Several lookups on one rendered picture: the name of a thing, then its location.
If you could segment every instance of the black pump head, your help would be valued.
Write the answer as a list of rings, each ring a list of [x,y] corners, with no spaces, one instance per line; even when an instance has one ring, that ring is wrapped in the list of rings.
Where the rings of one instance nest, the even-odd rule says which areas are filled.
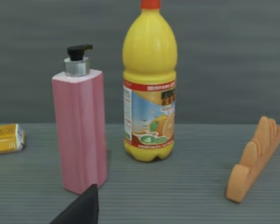
[[[93,46],[90,44],[78,45],[67,48],[67,53],[70,60],[73,62],[82,61],[86,50],[92,50]]]

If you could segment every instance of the orange wooden object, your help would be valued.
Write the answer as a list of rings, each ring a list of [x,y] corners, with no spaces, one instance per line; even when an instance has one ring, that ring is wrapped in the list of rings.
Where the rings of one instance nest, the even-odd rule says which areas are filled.
[[[261,117],[255,135],[246,145],[239,164],[233,167],[226,197],[240,203],[270,160],[280,143],[280,126],[274,119]]]

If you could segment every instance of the yellow juice bottle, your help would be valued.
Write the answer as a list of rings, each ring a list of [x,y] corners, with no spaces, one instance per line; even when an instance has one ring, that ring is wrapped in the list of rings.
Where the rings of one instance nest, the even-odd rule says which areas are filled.
[[[125,149],[135,159],[164,159],[174,145],[177,45],[160,0],[142,12],[123,46]]]

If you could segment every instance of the gray wall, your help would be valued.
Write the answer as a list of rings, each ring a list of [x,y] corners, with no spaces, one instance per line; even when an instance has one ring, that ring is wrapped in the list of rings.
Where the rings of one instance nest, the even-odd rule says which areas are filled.
[[[95,46],[106,119],[121,123],[121,49],[140,0],[0,0],[0,122],[54,122],[65,48]],[[280,0],[164,0],[179,44],[178,123],[280,122]]]

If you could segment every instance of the red bottle cap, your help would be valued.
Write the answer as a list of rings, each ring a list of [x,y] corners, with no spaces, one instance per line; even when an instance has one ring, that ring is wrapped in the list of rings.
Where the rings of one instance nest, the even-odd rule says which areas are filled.
[[[161,8],[161,0],[141,0],[142,9],[159,9]]]

